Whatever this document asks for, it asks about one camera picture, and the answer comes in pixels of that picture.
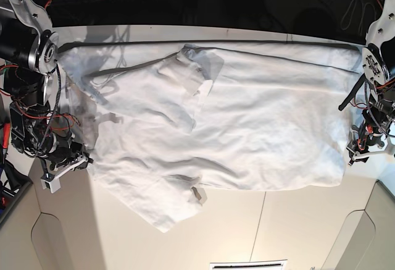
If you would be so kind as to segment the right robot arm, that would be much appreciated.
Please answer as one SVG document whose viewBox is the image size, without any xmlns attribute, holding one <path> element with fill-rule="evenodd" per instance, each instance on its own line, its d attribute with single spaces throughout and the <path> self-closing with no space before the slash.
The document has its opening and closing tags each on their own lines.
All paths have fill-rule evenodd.
<svg viewBox="0 0 395 270">
<path fill-rule="evenodd" d="M 78 119 L 59 111 L 58 41 L 46 7 L 33 0 L 1 0 L 1 59 L 6 62 L 1 92 L 12 100 L 10 142 L 19 153 L 40 159 L 45 177 L 92 163 L 74 139 Z"/>
</svg>

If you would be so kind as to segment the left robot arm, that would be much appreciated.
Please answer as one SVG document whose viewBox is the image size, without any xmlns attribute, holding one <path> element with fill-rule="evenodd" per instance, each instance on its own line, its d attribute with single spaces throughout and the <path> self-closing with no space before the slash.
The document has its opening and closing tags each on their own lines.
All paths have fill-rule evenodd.
<svg viewBox="0 0 395 270">
<path fill-rule="evenodd" d="M 394 158 L 394 135 L 390 134 L 394 126 L 394 0 L 385 0 L 380 18 L 370 25 L 365 39 L 363 74 L 338 106 L 342 111 L 364 89 L 363 120 L 351 126 L 346 148 L 350 166 L 375 155 Z"/>
</svg>

